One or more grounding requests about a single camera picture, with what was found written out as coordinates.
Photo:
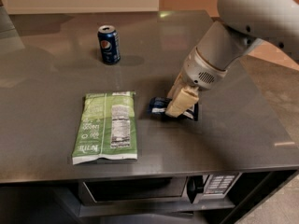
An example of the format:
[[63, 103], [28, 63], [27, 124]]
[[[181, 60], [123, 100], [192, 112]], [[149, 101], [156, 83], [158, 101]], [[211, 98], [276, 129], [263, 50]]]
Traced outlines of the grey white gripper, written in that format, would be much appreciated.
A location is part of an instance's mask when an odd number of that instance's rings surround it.
[[171, 101], [165, 114], [177, 118], [199, 101], [198, 88], [201, 91], [211, 90], [226, 74], [226, 70], [214, 68], [202, 58], [197, 48], [193, 48], [167, 94]]

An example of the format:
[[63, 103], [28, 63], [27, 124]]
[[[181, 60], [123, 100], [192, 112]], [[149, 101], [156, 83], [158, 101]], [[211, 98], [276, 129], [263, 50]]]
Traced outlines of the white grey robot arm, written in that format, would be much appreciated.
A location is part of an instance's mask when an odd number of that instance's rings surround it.
[[261, 41], [299, 60], [299, 4], [294, 0], [218, 0], [220, 20], [213, 22], [186, 57], [167, 97], [165, 114], [178, 117], [212, 89], [234, 61]]

